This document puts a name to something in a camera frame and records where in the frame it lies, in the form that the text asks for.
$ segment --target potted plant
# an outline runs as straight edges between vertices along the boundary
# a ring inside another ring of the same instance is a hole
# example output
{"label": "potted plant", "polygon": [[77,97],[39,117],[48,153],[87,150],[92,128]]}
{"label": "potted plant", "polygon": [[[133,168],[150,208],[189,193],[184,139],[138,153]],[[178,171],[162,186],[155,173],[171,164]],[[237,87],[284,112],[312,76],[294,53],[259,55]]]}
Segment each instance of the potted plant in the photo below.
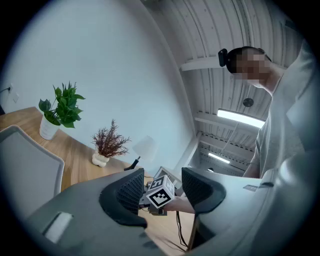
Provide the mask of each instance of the potted plant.
{"label": "potted plant", "polygon": [[115,120],[112,119],[110,129],[99,129],[98,133],[92,136],[92,143],[95,144],[95,153],[92,155],[94,165],[104,167],[110,157],[123,156],[128,153],[124,144],[131,141],[130,137],[124,138],[122,135],[116,134],[117,128]]}
{"label": "potted plant", "polygon": [[53,86],[53,89],[55,94],[53,104],[57,101],[55,109],[53,109],[53,104],[51,105],[48,99],[45,101],[40,99],[39,102],[39,109],[43,111],[40,135],[46,140],[51,140],[54,137],[60,125],[64,125],[67,128],[75,128],[74,122],[81,120],[79,113],[82,112],[78,108],[77,100],[85,99],[76,94],[76,83],[74,83],[74,87],[70,82],[68,87],[62,83],[62,90],[59,87],[55,88],[55,86]]}

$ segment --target wooden desk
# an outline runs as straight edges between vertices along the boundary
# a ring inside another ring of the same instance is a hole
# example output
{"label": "wooden desk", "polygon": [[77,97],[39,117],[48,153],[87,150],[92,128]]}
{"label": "wooden desk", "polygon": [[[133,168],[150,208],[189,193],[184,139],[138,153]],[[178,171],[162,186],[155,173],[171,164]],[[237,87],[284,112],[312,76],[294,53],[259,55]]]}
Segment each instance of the wooden desk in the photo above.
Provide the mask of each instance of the wooden desk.
{"label": "wooden desk", "polygon": [[[0,131],[11,125],[19,126],[34,141],[48,151],[60,157],[64,161],[61,191],[69,186],[122,172],[130,166],[129,163],[110,158],[103,168],[92,164],[94,150],[70,137],[62,130],[58,130],[52,140],[46,140],[39,134],[40,123],[43,114],[36,107],[29,107],[5,115],[0,115]],[[144,178],[144,182],[152,181],[153,178]],[[146,219],[148,227],[145,232],[148,236],[168,255],[181,255],[182,252],[172,243],[180,245],[176,212],[168,212],[168,216],[153,216],[140,210],[139,216]],[[192,230],[194,215],[182,212],[180,214],[182,234],[186,243]]]}

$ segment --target lamp shade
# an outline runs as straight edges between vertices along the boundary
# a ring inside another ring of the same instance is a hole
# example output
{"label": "lamp shade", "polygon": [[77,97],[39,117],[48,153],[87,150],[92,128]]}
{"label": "lamp shade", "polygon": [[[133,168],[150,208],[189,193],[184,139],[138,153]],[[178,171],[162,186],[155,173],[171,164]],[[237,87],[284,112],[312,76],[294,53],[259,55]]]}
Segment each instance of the lamp shade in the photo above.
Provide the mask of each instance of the lamp shade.
{"label": "lamp shade", "polygon": [[145,136],[142,140],[135,144],[132,149],[142,159],[151,162],[155,158],[158,145],[153,138],[150,136]]}

